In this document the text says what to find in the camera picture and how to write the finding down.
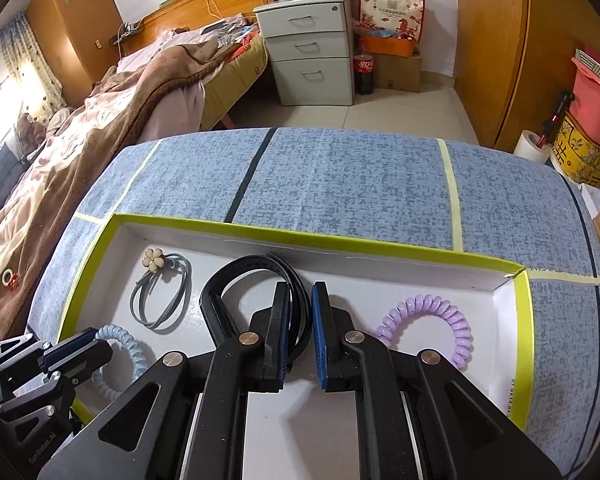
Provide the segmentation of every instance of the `drawer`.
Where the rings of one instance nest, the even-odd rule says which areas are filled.
[[[309,32],[267,38],[272,61],[310,59],[313,57],[349,57],[346,32]]]
[[[258,13],[258,24],[265,38],[299,32],[347,30],[343,3],[296,5]]]
[[[280,102],[285,105],[353,104],[348,57],[296,59],[271,64]]]

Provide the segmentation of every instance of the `black belt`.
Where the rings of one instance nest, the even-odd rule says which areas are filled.
[[[302,353],[312,330],[312,310],[309,295],[302,284],[300,276],[282,258],[275,254],[252,254],[243,256],[218,270],[202,289],[200,309],[206,326],[211,332],[216,347],[229,338],[238,335],[234,319],[229,314],[222,293],[236,278],[252,270],[270,270],[285,280],[291,291],[290,315],[288,327],[287,367]]]

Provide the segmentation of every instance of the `patterned curtain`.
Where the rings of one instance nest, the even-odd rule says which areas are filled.
[[[46,64],[24,12],[0,29],[0,50],[9,76],[22,90],[20,113],[47,124],[66,102],[62,85]]]

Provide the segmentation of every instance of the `orange container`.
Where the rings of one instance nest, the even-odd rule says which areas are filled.
[[[416,47],[416,40],[360,36],[360,45],[362,46],[362,50],[368,54],[411,57],[413,56],[413,49]]]
[[[578,71],[573,85],[576,99],[569,111],[591,140],[600,145],[600,78],[576,58],[571,61]]]

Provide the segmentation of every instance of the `wooden wardrobe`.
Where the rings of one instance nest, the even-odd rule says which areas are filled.
[[[31,0],[27,19],[42,54],[75,107],[84,104],[93,83],[118,62],[109,46],[122,19],[113,0]]]
[[[456,91],[482,146],[512,152],[539,132],[576,48],[600,53],[600,17],[587,0],[458,0]]]

